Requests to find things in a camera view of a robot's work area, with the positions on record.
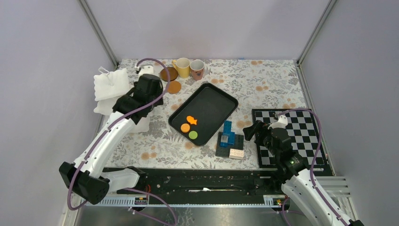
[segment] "chessboard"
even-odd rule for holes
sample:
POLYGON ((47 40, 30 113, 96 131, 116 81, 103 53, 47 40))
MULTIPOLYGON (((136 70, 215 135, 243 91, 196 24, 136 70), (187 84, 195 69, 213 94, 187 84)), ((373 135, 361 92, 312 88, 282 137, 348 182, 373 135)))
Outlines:
MULTIPOLYGON (((260 120, 264 123, 271 124, 276 121, 275 114, 285 111, 286 109, 252 109, 252 120, 260 120)), ((286 130, 292 140, 292 148, 302 157, 307 159, 309 166, 316 153, 319 131, 316 121, 309 112, 289 112, 286 114, 288 125, 286 130)), ((260 168, 275 168, 276 160, 266 147, 256 145, 258 152, 258 161, 260 168)), ((316 156, 314 165, 314 174, 316 176, 332 176, 332 170, 326 158, 323 149, 323 142, 320 151, 316 156)))

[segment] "leaf pattern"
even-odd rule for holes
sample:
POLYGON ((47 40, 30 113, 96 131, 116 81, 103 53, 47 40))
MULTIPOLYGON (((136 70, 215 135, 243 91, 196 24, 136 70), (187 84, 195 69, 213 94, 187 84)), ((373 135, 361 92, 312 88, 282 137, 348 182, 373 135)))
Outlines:
MULTIPOLYGON (((160 60, 171 66, 171 60, 160 60)), ((244 143, 244 159, 235 160, 215 156, 217 133, 208 143, 197 147, 168 124, 169 116, 198 89, 210 82, 239 101, 231 114, 232 131, 242 133, 243 125, 252 124, 254 108, 305 107, 304 97, 293 60, 203 60, 204 78, 177 78, 182 89, 177 94, 167 93, 164 105, 150 113, 150 130, 145 133, 128 133, 117 145, 108 167, 184 168, 184 169, 257 169, 256 146, 253 141, 244 143)), ((137 60, 124 59, 119 67, 127 68, 130 84, 137 80, 134 66, 137 60)), ((154 62, 155 75, 162 67, 154 62)))

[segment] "black tray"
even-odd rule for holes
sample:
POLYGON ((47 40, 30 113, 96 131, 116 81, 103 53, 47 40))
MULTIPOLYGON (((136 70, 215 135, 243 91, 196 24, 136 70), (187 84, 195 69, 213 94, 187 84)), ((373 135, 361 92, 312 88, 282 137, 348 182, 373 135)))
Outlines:
POLYGON ((237 106, 236 98, 210 83, 204 83, 169 117, 169 124, 193 144, 203 146, 237 106), (190 125, 190 132, 198 133, 194 140, 188 137, 190 132, 180 130, 182 124, 188 123, 189 115, 197 119, 197 125, 190 125))

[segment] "green disc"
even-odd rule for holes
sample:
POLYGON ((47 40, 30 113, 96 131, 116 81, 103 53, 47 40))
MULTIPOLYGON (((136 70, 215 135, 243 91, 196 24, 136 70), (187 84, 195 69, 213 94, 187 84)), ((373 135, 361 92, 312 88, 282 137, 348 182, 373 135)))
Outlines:
POLYGON ((194 140, 194 139, 196 139, 196 138, 198 137, 198 133, 197 133, 196 131, 191 131, 191 132, 188 134, 188 137, 189 137, 191 140, 194 140))

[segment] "beige toy brick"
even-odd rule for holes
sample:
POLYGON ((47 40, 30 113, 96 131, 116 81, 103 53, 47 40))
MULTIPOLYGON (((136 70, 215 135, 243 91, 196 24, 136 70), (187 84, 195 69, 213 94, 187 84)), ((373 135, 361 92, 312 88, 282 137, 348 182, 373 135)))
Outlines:
POLYGON ((244 150, 230 149, 229 158, 232 159, 243 159, 244 158, 244 150))

